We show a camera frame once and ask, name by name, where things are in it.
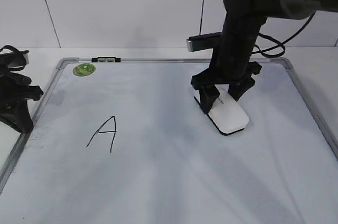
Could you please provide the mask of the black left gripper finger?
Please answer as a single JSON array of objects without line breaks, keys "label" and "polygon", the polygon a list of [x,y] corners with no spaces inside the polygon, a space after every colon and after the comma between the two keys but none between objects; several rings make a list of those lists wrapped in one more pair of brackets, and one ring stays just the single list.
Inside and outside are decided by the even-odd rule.
[{"label": "black left gripper finger", "polygon": [[1,107],[1,122],[19,133],[29,133],[33,122],[28,110],[27,101],[22,100]]}]

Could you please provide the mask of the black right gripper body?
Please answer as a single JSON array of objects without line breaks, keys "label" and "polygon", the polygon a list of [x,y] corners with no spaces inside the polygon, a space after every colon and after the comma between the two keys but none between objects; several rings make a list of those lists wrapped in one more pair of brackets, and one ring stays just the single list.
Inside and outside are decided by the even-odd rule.
[{"label": "black right gripper body", "polygon": [[192,76],[193,88],[240,83],[252,74],[260,74],[261,65],[249,61],[255,42],[256,36],[221,33],[219,45],[213,48],[209,67]]}]

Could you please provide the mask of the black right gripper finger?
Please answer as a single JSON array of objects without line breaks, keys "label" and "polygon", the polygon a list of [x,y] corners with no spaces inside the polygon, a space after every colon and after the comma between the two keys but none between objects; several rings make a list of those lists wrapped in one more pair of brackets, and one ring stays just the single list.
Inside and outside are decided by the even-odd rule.
[{"label": "black right gripper finger", "polygon": [[200,107],[205,114],[211,110],[214,102],[220,96],[220,92],[216,86],[203,86],[199,89]]},{"label": "black right gripper finger", "polygon": [[229,85],[228,94],[235,100],[238,101],[242,95],[255,85],[255,80],[252,77],[246,78],[240,83]]}]

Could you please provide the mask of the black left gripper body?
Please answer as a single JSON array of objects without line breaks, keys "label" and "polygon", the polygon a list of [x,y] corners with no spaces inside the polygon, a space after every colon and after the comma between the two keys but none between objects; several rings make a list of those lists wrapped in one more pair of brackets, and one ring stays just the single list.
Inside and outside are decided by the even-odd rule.
[{"label": "black left gripper body", "polygon": [[27,100],[41,99],[42,89],[31,86],[31,82],[30,77],[1,68],[1,113],[10,111]]}]

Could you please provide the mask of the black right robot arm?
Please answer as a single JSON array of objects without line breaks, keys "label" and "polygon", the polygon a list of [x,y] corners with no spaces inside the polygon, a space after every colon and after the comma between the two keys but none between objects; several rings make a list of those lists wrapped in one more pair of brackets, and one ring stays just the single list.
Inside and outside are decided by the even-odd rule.
[{"label": "black right robot arm", "polygon": [[226,16],[222,31],[187,39],[191,52],[212,49],[209,67],[191,79],[204,113],[211,110],[220,96],[217,85],[227,85],[228,94],[235,100],[254,86],[254,76],[260,73],[261,65],[250,61],[250,57],[268,18],[309,22],[317,11],[337,11],[337,0],[223,0],[223,3]]}]

